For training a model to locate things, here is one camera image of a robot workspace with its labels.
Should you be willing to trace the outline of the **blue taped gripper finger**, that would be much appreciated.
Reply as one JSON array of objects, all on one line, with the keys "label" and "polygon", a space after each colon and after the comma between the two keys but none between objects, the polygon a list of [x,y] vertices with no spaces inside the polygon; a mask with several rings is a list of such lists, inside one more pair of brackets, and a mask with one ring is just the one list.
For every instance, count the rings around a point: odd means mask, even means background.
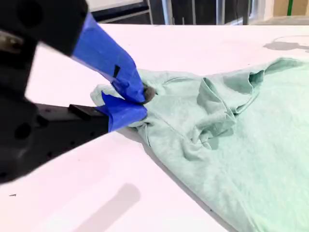
[{"label": "blue taped gripper finger", "polygon": [[145,104],[154,97],[133,58],[98,25],[85,0],[19,0],[16,14],[27,35],[100,73],[124,99]]},{"label": "blue taped gripper finger", "polygon": [[39,104],[36,155],[51,159],[97,137],[137,122],[147,115],[141,104],[100,93],[102,106]]}]

